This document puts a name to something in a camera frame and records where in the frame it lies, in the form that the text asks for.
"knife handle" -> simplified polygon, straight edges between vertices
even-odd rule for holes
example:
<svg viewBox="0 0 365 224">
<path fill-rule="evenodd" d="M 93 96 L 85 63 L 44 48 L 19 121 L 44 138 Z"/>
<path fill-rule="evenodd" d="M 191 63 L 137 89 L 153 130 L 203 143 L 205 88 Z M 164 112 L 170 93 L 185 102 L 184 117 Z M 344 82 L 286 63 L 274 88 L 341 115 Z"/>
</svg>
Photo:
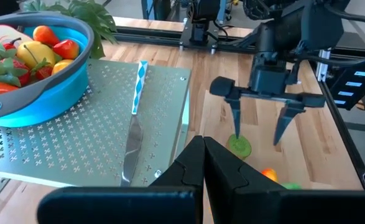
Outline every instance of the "knife handle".
<svg viewBox="0 0 365 224">
<path fill-rule="evenodd" d="M 139 100 L 141 99 L 141 93 L 144 89 L 146 70 L 148 66 L 148 61 L 142 60 L 139 62 L 138 72 L 137 72 L 137 81 L 135 84 L 135 92 L 134 92 L 134 101 L 132 102 L 132 111 L 131 114 L 137 114 Z"/>
</svg>

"wooden tabletop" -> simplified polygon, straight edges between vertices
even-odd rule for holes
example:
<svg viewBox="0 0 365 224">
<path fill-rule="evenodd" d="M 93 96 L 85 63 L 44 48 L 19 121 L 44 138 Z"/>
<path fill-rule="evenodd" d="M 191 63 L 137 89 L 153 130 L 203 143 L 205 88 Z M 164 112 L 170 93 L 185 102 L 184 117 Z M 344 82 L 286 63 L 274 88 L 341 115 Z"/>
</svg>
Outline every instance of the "wooden tabletop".
<svg viewBox="0 0 365 224">
<path fill-rule="evenodd" d="M 143 21 L 115 17 L 119 26 L 182 30 L 181 23 Z M 228 29 L 232 36 L 244 36 L 248 29 Z M 234 133 L 229 105 L 221 97 L 209 94 L 211 81 L 224 76 L 247 86 L 251 71 L 251 55 L 209 52 L 176 47 L 133 43 L 105 44 L 105 60 L 138 62 L 151 65 L 183 67 L 192 70 L 190 80 L 190 127 L 188 141 L 194 135 L 211 136 L 223 145 Z M 321 93 L 307 62 L 302 63 L 301 85 L 288 87 L 289 92 Z M 327 106 L 307 109 L 288 126 L 281 142 L 273 146 L 277 117 L 283 104 L 243 98 L 241 101 L 241 134 L 252 145 L 252 154 L 245 160 L 257 170 L 273 168 L 280 183 L 295 182 L 306 189 L 362 189 L 341 136 Z M 37 184 L 11 180 L 0 195 L 0 223 L 35 223 L 40 199 L 53 190 Z M 205 196 L 205 223 L 211 223 Z"/>
</svg>

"kiwi slice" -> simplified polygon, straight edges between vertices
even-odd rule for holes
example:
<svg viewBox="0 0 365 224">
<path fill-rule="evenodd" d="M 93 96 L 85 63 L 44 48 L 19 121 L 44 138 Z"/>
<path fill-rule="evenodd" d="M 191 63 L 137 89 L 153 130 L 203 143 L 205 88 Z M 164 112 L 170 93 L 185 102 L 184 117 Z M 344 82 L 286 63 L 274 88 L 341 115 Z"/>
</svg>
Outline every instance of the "kiwi slice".
<svg viewBox="0 0 365 224">
<path fill-rule="evenodd" d="M 286 189 L 289 190 L 301 190 L 301 186 L 295 183 L 285 183 L 285 184 L 281 184 L 281 186 L 285 187 Z"/>
<path fill-rule="evenodd" d="M 232 134 L 228 139 L 229 150 L 240 159 L 245 159 L 251 154 L 250 142 L 242 135 L 236 138 L 235 134 Z"/>
</svg>

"metal sheet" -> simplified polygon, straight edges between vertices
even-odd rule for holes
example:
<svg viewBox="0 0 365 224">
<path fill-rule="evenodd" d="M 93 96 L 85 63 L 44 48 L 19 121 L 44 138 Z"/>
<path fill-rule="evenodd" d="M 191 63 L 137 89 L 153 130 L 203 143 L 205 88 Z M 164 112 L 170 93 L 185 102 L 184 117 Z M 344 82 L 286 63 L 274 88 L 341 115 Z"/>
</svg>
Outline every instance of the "metal sheet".
<svg viewBox="0 0 365 224">
<path fill-rule="evenodd" d="M 120 185 L 138 66 L 90 60 L 88 68 L 87 92 L 64 114 L 35 126 L 0 128 L 1 176 L 57 187 Z M 132 186 L 149 185 L 170 165 L 189 79 L 187 69 L 149 66 L 139 121 L 150 131 Z"/>
</svg>

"blue bowl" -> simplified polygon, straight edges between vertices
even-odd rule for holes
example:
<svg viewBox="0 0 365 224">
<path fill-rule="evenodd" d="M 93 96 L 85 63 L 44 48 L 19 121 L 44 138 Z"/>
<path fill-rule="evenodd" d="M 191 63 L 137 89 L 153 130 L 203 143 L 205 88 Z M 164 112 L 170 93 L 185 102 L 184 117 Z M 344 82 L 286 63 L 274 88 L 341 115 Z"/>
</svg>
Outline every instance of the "blue bowl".
<svg viewBox="0 0 365 224">
<path fill-rule="evenodd" d="M 60 40 L 71 39 L 80 46 L 80 54 L 56 75 L 0 95 L 0 126 L 22 127 L 52 119 L 72 107 L 88 86 L 87 60 L 93 45 L 88 24 L 56 13 L 35 12 L 0 17 L 0 24 L 24 26 L 32 36 L 39 25 L 50 26 Z"/>
</svg>

